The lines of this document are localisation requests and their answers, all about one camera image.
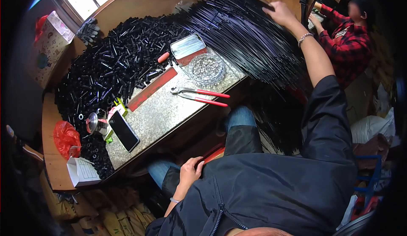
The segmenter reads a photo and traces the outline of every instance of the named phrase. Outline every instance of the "clear glass bowl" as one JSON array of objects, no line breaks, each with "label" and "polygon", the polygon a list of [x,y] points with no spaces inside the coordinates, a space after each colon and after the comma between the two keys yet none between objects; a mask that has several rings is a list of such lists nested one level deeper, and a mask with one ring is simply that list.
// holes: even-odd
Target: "clear glass bowl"
[{"label": "clear glass bowl", "polygon": [[225,75],[225,65],[221,58],[216,55],[200,54],[189,63],[188,75],[199,85],[214,85]]}]

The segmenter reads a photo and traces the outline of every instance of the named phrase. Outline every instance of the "hand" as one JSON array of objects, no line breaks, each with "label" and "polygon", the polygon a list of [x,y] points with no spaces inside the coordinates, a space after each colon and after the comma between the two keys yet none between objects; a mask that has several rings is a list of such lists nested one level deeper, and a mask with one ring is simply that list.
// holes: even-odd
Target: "hand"
[{"label": "hand", "polygon": [[100,28],[94,24],[93,22],[96,21],[95,18],[90,18],[88,21],[84,22],[76,35],[84,42],[85,45],[88,45],[89,42],[93,43],[94,40],[92,38],[98,35],[98,31]]},{"label": "hand", "polygon": [[310,20],[315,27],[322,26],[321,22],[317,19],[317,17],[314,14],[310,14],[308,20]]},{"label": "hand", "polygon": [[318,35],[319,35],[319,33],[321,33],[324,30],[321,22],[317,19],[317,17],[314,14],[310,14],[308,19],[315,26],[315,28],[317,29]]},{"label": "hand", "polygon": [[189,189],[192,183],[201,177],[202,167],[205,161],[200,162],[196,170],[195,165],[202,158],[203,157],[192,157],[181,166],[179,186]]},{"label": "hand", "polygon": [[288,29],[297,23],[298,20],[295,15],[288,9],[287,5],[283,2],[271,2],[269,6],[274,7],[274,11],[263,7],[263,11],[270,15],[271,18],[281,26],[284,26]]}]

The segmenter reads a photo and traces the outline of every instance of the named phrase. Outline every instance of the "metal lid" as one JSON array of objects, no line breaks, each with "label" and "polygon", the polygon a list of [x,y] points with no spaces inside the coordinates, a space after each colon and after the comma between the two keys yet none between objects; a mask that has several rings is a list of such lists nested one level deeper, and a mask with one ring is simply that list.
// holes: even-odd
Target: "metal lid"
[{"label": "metal lid", "polygon": [[98,115],[92,112],[86,119],[86,130],[88,131],[88,133],[94,133],[97,125],[98,125]]}]

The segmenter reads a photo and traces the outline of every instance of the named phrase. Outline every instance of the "phone screen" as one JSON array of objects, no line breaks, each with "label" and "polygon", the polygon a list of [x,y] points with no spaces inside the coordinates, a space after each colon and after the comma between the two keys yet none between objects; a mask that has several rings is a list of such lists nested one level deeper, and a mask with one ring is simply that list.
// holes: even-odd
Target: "phone screen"
[{"label": "phone screen", "polygon": [[133,132],[125,119],[120,115],[120,112],[116,111],[113,114],[109,120],[109,124],[128,152],[131,152],[132,149],[140,142],[140,139]]}]

